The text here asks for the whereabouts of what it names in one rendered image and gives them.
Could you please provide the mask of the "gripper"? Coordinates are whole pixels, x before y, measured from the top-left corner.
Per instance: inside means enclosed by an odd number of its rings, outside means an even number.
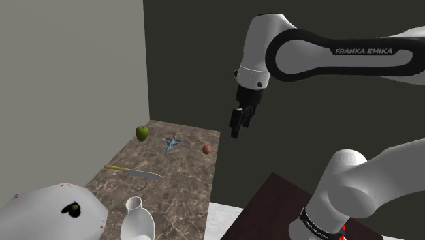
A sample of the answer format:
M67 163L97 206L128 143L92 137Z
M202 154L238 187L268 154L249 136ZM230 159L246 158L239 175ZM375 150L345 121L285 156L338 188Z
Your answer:
M232 110L229 127L231 128L231 137L238 138L241 126L248 128L255 115L255 111L261 102L263 90L249 89L238 85L236 92L236 101L239 108Z

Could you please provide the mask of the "blue toy jet plane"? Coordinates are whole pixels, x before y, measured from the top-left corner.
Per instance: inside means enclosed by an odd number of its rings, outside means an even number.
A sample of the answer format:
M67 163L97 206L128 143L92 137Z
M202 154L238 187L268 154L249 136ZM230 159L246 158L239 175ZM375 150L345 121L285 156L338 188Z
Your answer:
M180 144L181 141L176 139L176 134L173 134L172 138L166 139L166 151L165 153L169 152L172 148L174 148L176 145Z

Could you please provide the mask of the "green apple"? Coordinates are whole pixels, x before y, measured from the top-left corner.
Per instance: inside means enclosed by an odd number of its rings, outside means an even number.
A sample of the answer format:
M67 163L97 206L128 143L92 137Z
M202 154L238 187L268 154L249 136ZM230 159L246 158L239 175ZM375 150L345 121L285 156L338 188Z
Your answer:
M135 130L136 138L143 142L148 138L149 129L145 125L138 126Z

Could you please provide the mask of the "white vase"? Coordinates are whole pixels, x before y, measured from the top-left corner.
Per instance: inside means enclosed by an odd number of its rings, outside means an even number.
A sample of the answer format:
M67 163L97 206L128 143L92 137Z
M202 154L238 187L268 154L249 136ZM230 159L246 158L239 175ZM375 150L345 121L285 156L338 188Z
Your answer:
M142 199L133 196L125 206L127 215L121 224L120 240L155 240L155 221L142 206Z

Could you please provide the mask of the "white dome-shaped object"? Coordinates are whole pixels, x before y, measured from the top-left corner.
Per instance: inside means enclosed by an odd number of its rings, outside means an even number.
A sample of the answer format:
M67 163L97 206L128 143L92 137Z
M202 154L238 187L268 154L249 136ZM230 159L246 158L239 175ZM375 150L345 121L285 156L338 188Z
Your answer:
M85 187L16 194L0 209L0 240L100 240L108 209Z

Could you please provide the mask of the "yellow-handled kitchen knife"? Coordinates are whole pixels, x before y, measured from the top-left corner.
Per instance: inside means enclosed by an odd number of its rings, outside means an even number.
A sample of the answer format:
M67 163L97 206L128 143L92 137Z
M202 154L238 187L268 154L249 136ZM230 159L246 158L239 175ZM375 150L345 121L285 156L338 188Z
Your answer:
M144 178L149 178L149 179L164 180L164 178L161 175L159 175L157 173L153 173L153 172L133 170L133 169L121 168L121 167L118 167L118 166L111 166L111 165L104 165L104 168L110 169L110 170L124 171L124 172L127 172L129 175L131 175L133 177L144 177Z

